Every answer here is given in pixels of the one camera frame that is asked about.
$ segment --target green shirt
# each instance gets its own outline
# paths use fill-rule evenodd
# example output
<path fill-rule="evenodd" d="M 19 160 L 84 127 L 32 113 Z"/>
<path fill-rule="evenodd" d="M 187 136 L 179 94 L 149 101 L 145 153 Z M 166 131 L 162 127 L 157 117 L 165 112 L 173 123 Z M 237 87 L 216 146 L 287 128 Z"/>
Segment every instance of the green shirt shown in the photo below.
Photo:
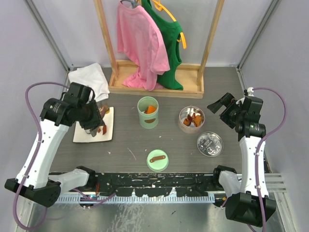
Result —
<path fill-rule="evenodd" d="M 163 75 L 158 75 L 157 82 L 165 88 L 183 90 L 183 86 L 175 79 L 175 72 L 182 60 L 179 53 L 180 33 L 183 31 L 178 22 L 168 22 L 161 18 L 152 8 L 150 0 L 141 0 L 141 5 L 151 16 L 161 31 L 164 45 L 169 58 L 170 70 Z"/>

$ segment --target green cup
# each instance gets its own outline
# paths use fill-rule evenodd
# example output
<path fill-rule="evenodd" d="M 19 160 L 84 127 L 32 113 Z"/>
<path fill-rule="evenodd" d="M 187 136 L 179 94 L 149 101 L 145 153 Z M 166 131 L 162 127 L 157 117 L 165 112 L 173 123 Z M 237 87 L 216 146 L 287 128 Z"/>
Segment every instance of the green cup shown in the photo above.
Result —
<path fill-rule="evenodd" d="M 152 114 L 145 114 L 148 106 L 152 105 L 156 108 Z M 159 122 L 159 103 L 152 97 L 143 97 L 137 103 L 137 110 L 139 111 L 140 125 L 146 129 L 154 128 Z"/>

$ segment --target round metal tin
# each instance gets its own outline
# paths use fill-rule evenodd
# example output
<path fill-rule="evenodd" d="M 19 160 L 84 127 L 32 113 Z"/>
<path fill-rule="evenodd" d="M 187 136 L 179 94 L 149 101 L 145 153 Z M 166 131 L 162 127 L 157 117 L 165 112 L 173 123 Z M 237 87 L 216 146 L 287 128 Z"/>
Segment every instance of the round metal tin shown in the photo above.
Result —
<path fill-rule="evenodd" d="M 216 157 L 223 151 L 223 141 L 216 133 L 205 132 L 198 137 L 197 147 L 203 155 Z"/>

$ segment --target white plate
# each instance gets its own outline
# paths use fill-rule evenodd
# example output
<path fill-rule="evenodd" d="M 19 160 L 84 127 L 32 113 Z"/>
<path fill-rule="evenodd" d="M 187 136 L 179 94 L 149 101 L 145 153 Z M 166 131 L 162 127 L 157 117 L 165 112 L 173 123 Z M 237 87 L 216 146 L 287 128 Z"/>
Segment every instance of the white plate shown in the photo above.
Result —
<path fill-rule="evenodd" d="M 110 112 L 104 116 L 103 120 L 107 127 L 106 134 L 103 135 L 103 131 L 101 130 L 101 132 L 97 133 L 95 137 L 92 137 L 91 134 L 87 134 L 86 131 L 81 127 L 79 122 L 76 122 L 73 142 L 94 143 L 112 140 L 112 132 L 114 128 L 114 107 L 110 107 Z"/>

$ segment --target wooden base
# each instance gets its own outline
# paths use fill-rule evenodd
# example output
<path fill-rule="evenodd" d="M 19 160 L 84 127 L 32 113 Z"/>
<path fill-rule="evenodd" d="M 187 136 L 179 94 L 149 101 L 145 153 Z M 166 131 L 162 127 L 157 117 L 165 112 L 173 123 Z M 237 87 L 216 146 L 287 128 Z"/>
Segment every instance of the wooden base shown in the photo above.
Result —
<path fill-rule="evenodd" d="M 136 71 L 137 65 L 130 60 L 117 60 L 118 76 L 113 71 L 109 89 L 111 93 L 120 94 L 202 99 L 204 96 L 204 80 L 201 78 L 201 85 L 197 85 L 199 67 L 200 64 L 181 64 L 178 66 L 176 80 L 183 86 L 183 90 L 165 88 L 147 91 L 143 88 L 129 88 L 122 85 L 123 81 Z"/>

